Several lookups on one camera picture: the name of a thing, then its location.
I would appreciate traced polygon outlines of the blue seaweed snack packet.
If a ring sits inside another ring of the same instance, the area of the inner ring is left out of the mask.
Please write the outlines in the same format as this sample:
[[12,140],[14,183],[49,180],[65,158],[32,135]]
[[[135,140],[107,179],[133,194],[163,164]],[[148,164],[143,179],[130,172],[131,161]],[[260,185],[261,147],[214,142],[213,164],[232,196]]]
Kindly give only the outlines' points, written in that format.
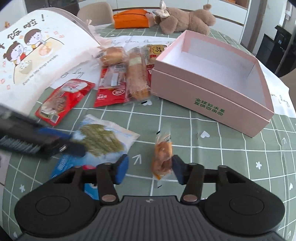
[[93,198],[99,200],[96,167],[103,163],[115,163],[127,154],[139,134],[116,123],[100,120],[88,114],[74,132],[71,141],[83,144],[84,157],[63,154],[53,172],[53,190],[56,196]]

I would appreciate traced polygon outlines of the small orange cracker packet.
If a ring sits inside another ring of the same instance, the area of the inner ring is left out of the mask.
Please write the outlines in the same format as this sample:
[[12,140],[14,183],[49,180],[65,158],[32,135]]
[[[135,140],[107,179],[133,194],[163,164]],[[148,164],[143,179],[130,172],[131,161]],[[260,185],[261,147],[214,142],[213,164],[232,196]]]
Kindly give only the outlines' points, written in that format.
[[152,158],[152,174],[156,180],[162,180],[172,172],[173,146],[171,126],[166,125],[157,132]]

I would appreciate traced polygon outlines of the red spicy strip packet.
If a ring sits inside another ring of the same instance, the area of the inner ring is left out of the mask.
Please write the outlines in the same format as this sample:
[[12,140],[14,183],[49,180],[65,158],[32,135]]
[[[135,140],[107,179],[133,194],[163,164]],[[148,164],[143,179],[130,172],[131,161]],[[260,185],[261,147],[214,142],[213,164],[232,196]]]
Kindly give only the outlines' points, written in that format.
[[103,67],[94,107],[103,107],[127,102],[126,64]]

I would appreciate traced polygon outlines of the round bun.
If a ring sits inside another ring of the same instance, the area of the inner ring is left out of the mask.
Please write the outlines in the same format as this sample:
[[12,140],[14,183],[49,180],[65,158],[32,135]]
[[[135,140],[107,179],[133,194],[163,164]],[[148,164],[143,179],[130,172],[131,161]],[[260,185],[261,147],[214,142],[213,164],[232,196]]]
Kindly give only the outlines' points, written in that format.
[[101,50],[95,57],[103,66],[125,63],[128,59],[123,47],[109,47]]

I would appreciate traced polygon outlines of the long bread stick packet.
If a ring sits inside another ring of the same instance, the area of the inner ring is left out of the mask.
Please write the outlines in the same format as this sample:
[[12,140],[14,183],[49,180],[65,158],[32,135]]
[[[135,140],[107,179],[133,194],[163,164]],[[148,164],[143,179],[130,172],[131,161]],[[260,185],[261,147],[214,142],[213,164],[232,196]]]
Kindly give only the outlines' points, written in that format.
[[149,98],[150,87],[142,47],[134,47],[128,51],[126,90],[128,99],[142,102]]

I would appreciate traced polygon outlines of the yellow round cake packet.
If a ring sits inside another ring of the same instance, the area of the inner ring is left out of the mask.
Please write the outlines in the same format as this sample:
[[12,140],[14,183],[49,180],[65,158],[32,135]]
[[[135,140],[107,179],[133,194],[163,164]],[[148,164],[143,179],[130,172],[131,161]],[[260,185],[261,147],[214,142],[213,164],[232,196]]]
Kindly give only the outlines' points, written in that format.
[[147,65],[154,65],[156,58],[165,51],[167,45],[147,45]]

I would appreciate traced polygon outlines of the red snack packet clear window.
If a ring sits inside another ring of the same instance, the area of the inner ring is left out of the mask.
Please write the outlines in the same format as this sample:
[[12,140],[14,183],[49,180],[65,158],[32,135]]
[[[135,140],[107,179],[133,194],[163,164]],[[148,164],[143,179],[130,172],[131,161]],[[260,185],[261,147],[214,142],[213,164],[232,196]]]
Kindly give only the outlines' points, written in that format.
[[86,80],[68,80],[51,93],[35,115],[51,126],[57,126],[93,87],[95,84]]

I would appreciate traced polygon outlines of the green checked tablecloth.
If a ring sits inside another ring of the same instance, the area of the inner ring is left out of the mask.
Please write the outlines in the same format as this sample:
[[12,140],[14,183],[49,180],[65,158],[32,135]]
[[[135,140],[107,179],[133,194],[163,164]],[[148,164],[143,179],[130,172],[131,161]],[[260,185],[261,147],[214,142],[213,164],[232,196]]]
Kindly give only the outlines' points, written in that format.
[[[174,180],[173,174],[158,182],[151,173],[157,131],[168,125],[173,153],[184,161],[200,163],[207,169],[224,164],[277,195],[286,209],[278,234],[295,240],[295,118],[286,111],[293,110],[286,94],[275,93],[281,88],[281,80],[264,67],[261,68],[269,86],[275,86],[271,97],[284,110],[283,114],[275,114],[254,138],[154,96],[146,103],[94,108],[97,90],[92,90],[57,128],[66,134],[73,133],[84,116],[91,114],[140,134],[128,153],[128,173],[123,184],[116,187],[118,195],[180,197],[184,187]],[[15,204],[49,180],[59,157],[49,161],[17,154],[1,157],[1,226],[14,239],[21,234],[14,216]]]

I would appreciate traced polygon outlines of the white printed table runner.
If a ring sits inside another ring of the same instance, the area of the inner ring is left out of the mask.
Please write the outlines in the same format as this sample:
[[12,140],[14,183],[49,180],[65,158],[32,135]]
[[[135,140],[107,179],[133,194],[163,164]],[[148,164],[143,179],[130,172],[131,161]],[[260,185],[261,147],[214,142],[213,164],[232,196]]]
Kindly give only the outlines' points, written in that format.
[[[145,45],[164,44],[170,45],[175,38],[154,37],[154,36],[119,36],[111,38],[111,45],[115,47],[123,47],[125,51],[129,51],[134,47],[142,47]],[[56,89],[71,79],[82,79],[95,83],[94,89],[98,89],[100,82],[102,64],[98,63],[94,58],[87,60],[70,70],[64,72],[50,87]]]

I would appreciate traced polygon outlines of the pink cardboard gift box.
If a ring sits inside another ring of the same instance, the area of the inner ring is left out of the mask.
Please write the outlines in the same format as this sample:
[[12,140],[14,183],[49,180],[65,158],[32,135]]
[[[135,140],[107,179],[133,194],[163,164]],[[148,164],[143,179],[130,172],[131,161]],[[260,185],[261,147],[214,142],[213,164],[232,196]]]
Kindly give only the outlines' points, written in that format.
[[274,115],[255,57],[188,30],[156,59],[151,92],[249,137],[255,137]]

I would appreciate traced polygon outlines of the beige chair left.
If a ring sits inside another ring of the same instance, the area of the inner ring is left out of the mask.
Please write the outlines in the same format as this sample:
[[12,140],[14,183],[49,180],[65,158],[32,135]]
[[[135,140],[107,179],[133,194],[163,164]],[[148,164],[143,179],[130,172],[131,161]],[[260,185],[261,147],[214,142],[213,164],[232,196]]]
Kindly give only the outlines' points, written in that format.
[[88,4],[79,9],[77,17],[83,22],[91,21],[94,26],[112,24],[114,22],[112,8],[107,2]]

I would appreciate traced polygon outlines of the beige chair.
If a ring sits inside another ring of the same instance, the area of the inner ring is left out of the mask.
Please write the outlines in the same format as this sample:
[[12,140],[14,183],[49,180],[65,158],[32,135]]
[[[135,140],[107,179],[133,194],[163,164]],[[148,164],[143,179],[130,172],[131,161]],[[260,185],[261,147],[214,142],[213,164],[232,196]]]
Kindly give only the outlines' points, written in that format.
[[94,26],[112,24],[114,22],[112,8],[107,2],[88,4],[79,9],[77,17],[83,22],[91,21]]
[[293,69],[290,73],[282,76],[280,80],[290,89],[292,94],[295,94],[296,90],[296,69]]

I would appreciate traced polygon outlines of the orange tissue pouch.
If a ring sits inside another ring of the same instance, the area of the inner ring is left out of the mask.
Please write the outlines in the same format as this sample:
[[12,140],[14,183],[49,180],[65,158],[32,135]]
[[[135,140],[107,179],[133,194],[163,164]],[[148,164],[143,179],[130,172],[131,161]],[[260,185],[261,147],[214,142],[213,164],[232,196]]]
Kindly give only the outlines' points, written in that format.
[[130,9],[113,16],[115,29],[150,28],[154,22],[152,13],[144,9]]

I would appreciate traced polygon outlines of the beige chair right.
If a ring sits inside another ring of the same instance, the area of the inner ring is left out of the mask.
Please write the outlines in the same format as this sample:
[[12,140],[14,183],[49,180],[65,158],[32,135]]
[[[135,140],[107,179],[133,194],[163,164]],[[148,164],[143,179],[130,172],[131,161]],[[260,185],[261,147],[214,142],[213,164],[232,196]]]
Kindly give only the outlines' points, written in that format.
[[282,76],[280,80],[290,89],[292,94],[295,94],[296,90],[296,69],[293,69],[290,73]]

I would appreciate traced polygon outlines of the black water dispenser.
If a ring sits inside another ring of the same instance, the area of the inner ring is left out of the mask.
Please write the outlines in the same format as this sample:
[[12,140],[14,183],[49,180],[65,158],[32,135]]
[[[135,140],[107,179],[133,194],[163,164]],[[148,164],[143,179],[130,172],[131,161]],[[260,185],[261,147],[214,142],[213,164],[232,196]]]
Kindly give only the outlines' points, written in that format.
[[290,47],[292,34],[277,25],[274,39],[264,34],[257,59],[277,77],[282,77],[295,69],[295,37]]

